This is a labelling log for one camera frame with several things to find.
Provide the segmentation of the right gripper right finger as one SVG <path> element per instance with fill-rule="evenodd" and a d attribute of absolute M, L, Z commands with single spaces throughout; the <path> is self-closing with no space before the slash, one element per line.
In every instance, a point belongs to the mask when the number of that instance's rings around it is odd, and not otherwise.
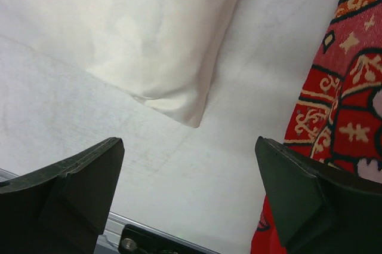
<path fill-rule="evenodd" d="M 259 137 L 255 155 L 287 253 L 381 253 L 381 184 L 273 139 Z"/>

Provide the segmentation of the cream pillowcase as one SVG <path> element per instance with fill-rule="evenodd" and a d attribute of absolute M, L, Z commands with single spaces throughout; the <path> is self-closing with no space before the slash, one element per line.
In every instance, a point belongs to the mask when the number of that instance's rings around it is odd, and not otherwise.
<path fill-rule="evenodd" d="M 237 0 L 1 0 L 1 35 L 200 125 Z"/>

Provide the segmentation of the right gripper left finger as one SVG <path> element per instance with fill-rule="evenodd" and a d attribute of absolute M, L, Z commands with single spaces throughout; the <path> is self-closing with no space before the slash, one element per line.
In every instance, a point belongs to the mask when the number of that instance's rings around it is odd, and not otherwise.
<path fill-rule="evenodd" d="M 1 253 L 93 253 L 124 159 L 110 137 L 72 157 L 1 182 Z"/>

